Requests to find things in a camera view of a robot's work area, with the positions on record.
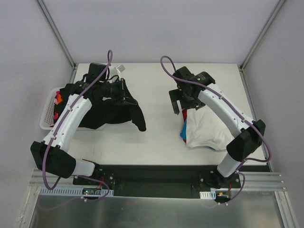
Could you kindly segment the red t shirt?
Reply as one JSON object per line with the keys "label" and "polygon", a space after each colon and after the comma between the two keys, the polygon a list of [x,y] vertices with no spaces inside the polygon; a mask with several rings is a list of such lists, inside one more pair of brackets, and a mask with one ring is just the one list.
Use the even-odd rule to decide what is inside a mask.
{"label": "red t shirt", "polygon": [[183,121],[186,122],[186,120],[187,120],[187,109],[182,110],[182,117],[183,117]]}

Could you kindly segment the white t shirt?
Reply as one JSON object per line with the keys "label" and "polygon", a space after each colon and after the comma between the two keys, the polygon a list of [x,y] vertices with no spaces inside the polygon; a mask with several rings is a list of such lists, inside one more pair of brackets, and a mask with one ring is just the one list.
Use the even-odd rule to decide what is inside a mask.
{"label": "white t shirt", "polygon": [[187,126],[195,126],[199,129],[204,128],[208,132],[214,132],[219,140],[221,140],[224,149],[234,139],[229,129],[223,121],[207,106],[198,110],[187,110]]}

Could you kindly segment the white plastic laundry basket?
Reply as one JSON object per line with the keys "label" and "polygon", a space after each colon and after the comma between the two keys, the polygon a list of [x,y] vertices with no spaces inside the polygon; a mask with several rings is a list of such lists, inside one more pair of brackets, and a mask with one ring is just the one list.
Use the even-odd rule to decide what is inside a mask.
{"label": "white plastic laundry basket", "polygon": [[50,93],[48,94],[48,97],[46,99],[41,117],[40,117],[40,122],[39,126],[42,130],[52,130],[54,124],[54,99],[57,95],[57,91],[59,91],[61,88],[56,87],[53,88]]}

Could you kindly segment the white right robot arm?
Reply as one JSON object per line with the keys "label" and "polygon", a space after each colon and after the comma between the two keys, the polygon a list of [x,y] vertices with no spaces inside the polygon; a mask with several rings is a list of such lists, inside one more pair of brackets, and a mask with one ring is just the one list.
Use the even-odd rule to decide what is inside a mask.
{"label": "white right robot arm", "polygon": [[175,114],[179,114],[181,108],[198,110],[207,106],[234,138],[226,146],[227,154],[222,162],[204,179],[210,187],[223,188],[245,159],[262,145],[266,125],[262,120],[254,121],[237,110],[207,72],[194,75],[183,66],[174,70],[172,78],[177,84],[177,89],[169,91]]}

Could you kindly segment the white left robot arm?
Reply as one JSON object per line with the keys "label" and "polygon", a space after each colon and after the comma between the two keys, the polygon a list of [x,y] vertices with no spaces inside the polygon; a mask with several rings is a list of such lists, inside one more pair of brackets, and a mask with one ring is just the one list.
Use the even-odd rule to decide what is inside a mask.
{"label": "white left robot arm", "polygon": [[59,178],[84,176],[91,185],[100,181],[97,163],[74,158],[68,151],[80,128],[96,130],[105,124],[131,122],[140,132],[147,130],[138,101],[131,95],[121,70],[111,64],[91,63],[83,78],[66,84],[56,96],[57,119],[42,141],[30,147],[35,164],[43,175]]}

